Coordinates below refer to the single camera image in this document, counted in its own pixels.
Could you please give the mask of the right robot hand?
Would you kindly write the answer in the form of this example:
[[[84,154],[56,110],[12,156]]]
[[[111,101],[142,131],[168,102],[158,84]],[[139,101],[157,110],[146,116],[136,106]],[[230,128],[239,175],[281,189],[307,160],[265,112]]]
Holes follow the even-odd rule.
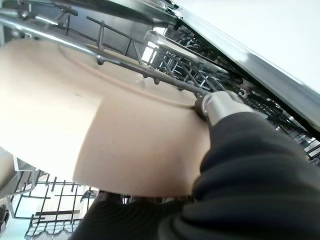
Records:
[[[233,92],[196,105],[209,121],[210,149],[194,202],[120,205],[100,192],[73,240],[317,240],[320,169]]]

